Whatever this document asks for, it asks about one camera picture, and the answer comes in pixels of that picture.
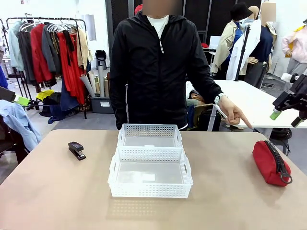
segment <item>white plastic basket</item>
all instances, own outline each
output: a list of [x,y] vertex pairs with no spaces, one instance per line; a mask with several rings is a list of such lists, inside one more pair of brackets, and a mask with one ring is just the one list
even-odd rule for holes
[[123,124],[117,146],[182,148],[182,137],[176,125]]
[[187,198],[193,180],[183,148],[118,147],[108,183],[114,197]]

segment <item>white wall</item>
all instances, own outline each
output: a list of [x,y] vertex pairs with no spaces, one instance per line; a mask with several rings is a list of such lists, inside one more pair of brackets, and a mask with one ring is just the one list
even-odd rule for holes
[[[96,41],[89,41],[89,48],[93,56],[96,50],[105,50],[106,64],[109,66],[105,0],[24,0],[24,4],[21,4],[20,0],[1,1],[5,2],[5,7],[3,4],[0,7],[0,18],[3,22],[9,17],[24,17],[25,13],[29,13],[33,17],[65,18],[81,18],[81,14],[93,14]],[[96,67],[96,61],[92,61],[91,64],[92,67]]]
[[303,25],[303,21],[307,18],[307,0],[274,0],[274,2],[277,3],[274,26],[278,35],[273,56],[273,62],[278,63],[274,74],[281,77],[289,64],[289,58],[285,58],[282,52],[282,38]]

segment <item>label on basket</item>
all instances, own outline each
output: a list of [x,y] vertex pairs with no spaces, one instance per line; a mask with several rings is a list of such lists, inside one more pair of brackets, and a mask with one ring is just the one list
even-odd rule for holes
[[155,181],[155,174],[143,174],[142,181]]
[[110,107],[110,102],[100,102],[101,107]]

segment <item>beige table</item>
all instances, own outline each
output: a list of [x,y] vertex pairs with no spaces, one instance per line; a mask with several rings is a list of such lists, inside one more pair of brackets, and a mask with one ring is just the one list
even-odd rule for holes
[[[184,132],[194,185],[188,199],[112,198],[107,178],[118,132],[53,131],[0,185],[4,230],[305,230],[307,178],[264,182],[258,133]],[[83,144],[78,161],[68,142]]]

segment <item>black hat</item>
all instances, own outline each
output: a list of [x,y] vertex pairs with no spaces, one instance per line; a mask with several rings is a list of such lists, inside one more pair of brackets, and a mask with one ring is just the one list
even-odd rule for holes
[[234,21],[240,21],[253,14],[245,4],[245,2],[240,2],[234,5],[230,11],[231,19]]

